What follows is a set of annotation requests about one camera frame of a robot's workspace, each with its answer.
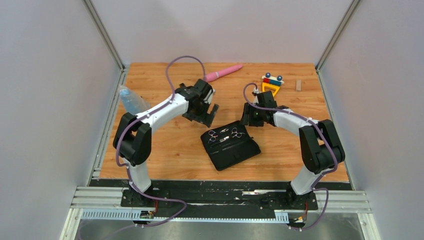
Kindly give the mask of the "silver thinning scissors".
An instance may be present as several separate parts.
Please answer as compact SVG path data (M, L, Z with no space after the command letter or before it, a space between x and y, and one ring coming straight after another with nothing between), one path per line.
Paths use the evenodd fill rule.
M223 137L223 138L221 138L220 140L219 140L219 142L221 143L221 142L224 142L224 141L227 141L227 140L229 140L230 138L241 138L243 135L245 135L246 133L245 132L241 132L241 131L239 131L238 130L238 128L237 127L233 127L232 129L231 129L231 133L230 133L230 135L228 135L228 136L225 136L225 137Z

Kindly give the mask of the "black zip tool case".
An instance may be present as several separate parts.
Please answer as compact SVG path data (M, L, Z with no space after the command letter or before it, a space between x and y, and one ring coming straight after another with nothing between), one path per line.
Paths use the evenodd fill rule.
M219 138L229 136L232 128L238 128L238 131L244 132L245 135L243 135L241 138L230 138L221 143L208 143L210 138L208 131L210 130L204 132L200 136L202 145L217 171L223 171L261 153L259 145L253 140L252 137L250 137L246 127L242 125L239 120L211 130L214 130L218 133L219 131L226 128L228 128L228 131L226 133L219 133Z

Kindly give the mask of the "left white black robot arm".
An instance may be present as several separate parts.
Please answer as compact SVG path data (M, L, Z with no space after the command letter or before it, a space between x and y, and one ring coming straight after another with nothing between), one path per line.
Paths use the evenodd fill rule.
M136 190L133 198L140 206L149 206L153 201L147 160L154 133L179 116L210 127L219 108L211 104L215 92L202 79L193 86L181 83L158 105L137 114L127 112L121 117L113 140L115 157L117 164L126 168L129 184Z

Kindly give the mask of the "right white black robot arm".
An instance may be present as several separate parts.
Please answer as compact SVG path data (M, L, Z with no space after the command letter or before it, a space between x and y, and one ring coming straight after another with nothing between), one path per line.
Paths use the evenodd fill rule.
M244 104L241 123L250 127L269 124L284 129L299 137L303 167L290 182L285 195L286 204L298 209L306 201L305 194L311 192L326 174L337 170L346 159L346 154L334 123L305 117L286 106L278 106L270 91L254 89L254 101Z

